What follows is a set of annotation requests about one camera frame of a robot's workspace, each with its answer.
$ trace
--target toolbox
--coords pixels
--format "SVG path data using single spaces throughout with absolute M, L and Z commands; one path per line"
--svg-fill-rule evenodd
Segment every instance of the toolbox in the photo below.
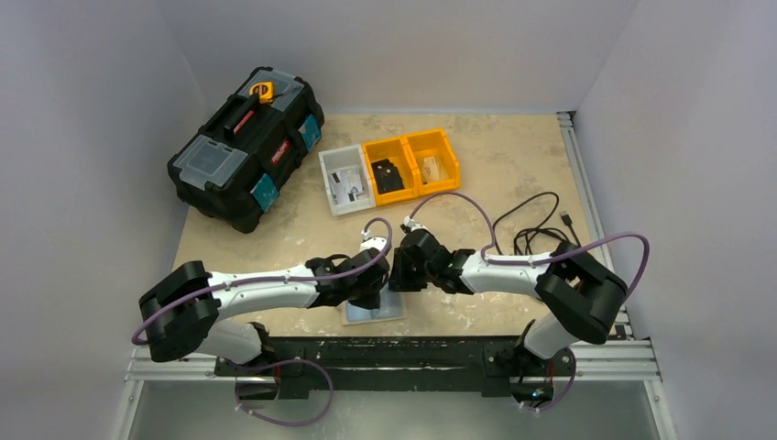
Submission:
M 461 186 L 461 168 L 441 128 L 319 153 L 332 215 Z
M 322 125 L 307 82 L 259 67 L 170 159 L 168 174 L 181 200 L 249 233 L 321 138 Z

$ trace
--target yellow tape measure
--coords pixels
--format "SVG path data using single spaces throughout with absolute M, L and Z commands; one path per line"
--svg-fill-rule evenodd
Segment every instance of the yellow tape measure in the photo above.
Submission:
M 259 95 L 259 103 L 260 104 L 266 104 L 272 102 L 272 82 L 257 82 L 256 84 L 252 85 L 251 88 L 248 90 L 249 94 L 258 94 Z

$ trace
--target white enclosure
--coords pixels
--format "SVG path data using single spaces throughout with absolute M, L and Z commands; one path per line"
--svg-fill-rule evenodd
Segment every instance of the white enclosure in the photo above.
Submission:
M 773 437 L 775 29 L 770 0 L 4 2 L 0 437 L 108 436 L 182 229 L 164 164 L 258 65 L 327 113 L 576 111 L 605 231 L 653 240 L 628 306 L 680 438 Z

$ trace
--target storage bin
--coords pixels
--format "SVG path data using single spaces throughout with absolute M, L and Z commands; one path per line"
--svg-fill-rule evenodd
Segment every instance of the storage bin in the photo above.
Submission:
M 405 136 L 405 138 L 410 147 L 410 154 L 419 169 L 420 181 L 417 183 L 419 196 L 440 191 L 451 191 L 461 186 L 459 161 L 451 149 L 448 137 L 441 128 L 413 133 Z M 423 161 L 426 158 L 434 158 L 436 160 L 439 166 L 440 180 L 424 181 Z
M 375 205 L 393 204 L 418 197 L 419 170 L 410 154 L 410 148 L 404 137 L 390 137 L 362 144 L 365 163 L 372 188 L 375 192 Z M 403 190 L 381 192 L 372 164 L 380 160 L 389 160 L 399 170 L 404 185 Z
M 365 162 L 361 145 L 357 144 L 349 147 L 322 151 L 318 153 L 318 158 L 321 162 L 323 185 L 326 188 L 329 209 L 332 211 L 332 215 L 343 215 L 375 207 L 375 195 L 373 194 L 372 181 L 369 179 L 369 174 L 365 172 L 367 163 Z M 364 191 L 356 195 L 356 199 L 353 202 L 348 201 L 338 203 L 334 198 L 334 188 L 331 183 L 331 176 L 338 171 L 348 170 L 357 170 L 360 173 L 360 181 Z
M 439 166 L 440 179 L 424 182 L 421 170 L 424 160 L 430 157 L 434 157 Z M 396 167 L 402 180 L 401 190 L 381 191 L 373 169 L 373 164 L 381 160 L 389 160 Z M 332 215 L 411 200 L 461 186 L 459 161 L 441 128 L 322 151 L 319 161 Z M 344 172 L 339 177 L 354 179 L 355 186 L 364 191 L 352 191 L 354 197 L 350 197 L 348 190 L 339 181 L 334 181 L 333 174 L 338 171 Z

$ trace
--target yellow bin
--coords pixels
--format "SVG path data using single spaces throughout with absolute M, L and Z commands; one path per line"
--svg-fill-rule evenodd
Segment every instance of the yellow bin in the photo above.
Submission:
M 375 205 L 393 204 L 440 191 L 455 190 L 461 186 L 459 161 L 448 137 L 441 128 L 362 144 L 367 172 L 372 181 Z M 424 160 L 434 157 L 439 169 L 439 180 L 425 182 L 422 177 Z M 399 170 L 404 190 L 378 193 L 372 163 L 388 159 Z
M 418 195 L 456 190 L 461 186 L 459 160 L 451 149 L 451 143 L 441 128 L 406 135 L 416 167 L 419 169 Z M 435 158 L 439 166 L 440 180 L 423 181 L 423 160 Z
M 417 182 L 421 180 L 420 171 L 410 154 L 410 147 L 408 147 L 407 143 L 408 141 L 404 137 L 390 137 L 362 144 L 362 151 L 364 151 L 365 162 L 367 163 L 367 172 L 369 172 L 369 179 L 372 181 L 372 191 L 375 194 L 376 206 L 393 204 L 418 197 Z M 383 159 L 390 160 L 397 167 L 399 176 L 402 178 L 402 184 L 405 187 L 404 190 L 378 193 L 378 184 L 375 179 L 375 172 L 372 170 L 372 163 Z

